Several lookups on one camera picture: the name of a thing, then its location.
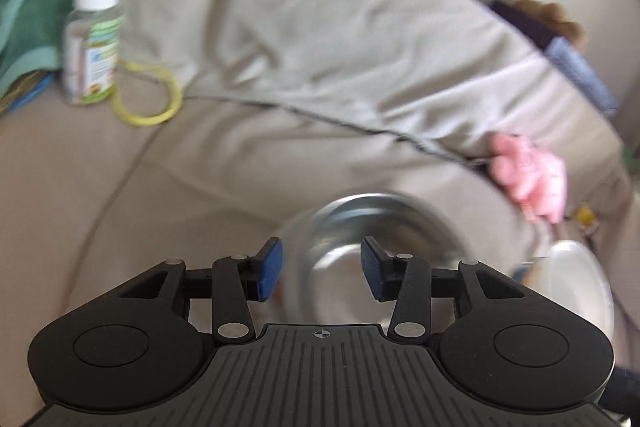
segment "teal fabric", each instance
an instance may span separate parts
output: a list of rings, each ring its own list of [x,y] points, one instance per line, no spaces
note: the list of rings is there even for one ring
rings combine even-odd
[[[0,0],[0,97],[22,74],[62,68],[73,0]]]

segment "plastic bottle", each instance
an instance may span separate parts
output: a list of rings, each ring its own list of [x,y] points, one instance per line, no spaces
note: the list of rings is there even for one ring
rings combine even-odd
[[[74,0],[66,20],[62,83],[74,105],[100,102],[113,90],[120,0]]]

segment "pink toy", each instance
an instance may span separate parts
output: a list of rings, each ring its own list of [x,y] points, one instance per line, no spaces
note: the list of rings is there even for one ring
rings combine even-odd
[[[524,136],[513,134],[494,134],[491,149],[495,158],[489,174],[519,204],[527,219],[535,223],[543,216],[560,223],[566,202],[564,162]]]

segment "beige fabric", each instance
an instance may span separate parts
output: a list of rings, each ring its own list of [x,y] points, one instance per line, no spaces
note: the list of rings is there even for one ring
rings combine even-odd
[[[251,252],[295,213],[346,193],[393,189],[436,204],[480,259],[504,271],[548,244],[547,233],[465,168],[389,134],[309,115],[469,156],[486,153],[491,130],[548,146],[567,162],[571,204],[593,199],[603,210],[598,253],[619,312],[640,324],[639,207],[619,140],[484,7],[472,0],[124,0],[124,7],[124,56],[164,64],[188,85],[174,120],[127,128],[107,105],[69,108],[51,90],[0,121],[3,427],[38,408],[28,342],[65,309],[168,257],[202,267]],[[142,103],[146,83],[122,83]],[[145,102],[157,103],[151,91]],[[193,317],[203,328],[205,314]],[[637,361],[632,346],[640,343],[620,345],[619,359]]]

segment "stainless steel bowl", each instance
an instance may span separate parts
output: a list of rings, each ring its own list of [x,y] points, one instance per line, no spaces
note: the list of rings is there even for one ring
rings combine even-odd
[[[400,194],[358,194],[306,212],[278,232],[284,246],[282,311],[297,324],[379,323],[393,302],[374,300],[360,267],[360,242],[373,236],[390,254],[424,257],[431,267],[457,267],[465,248],[444,220]],[[433,327],[452,321],[452,306],[433,302]]]

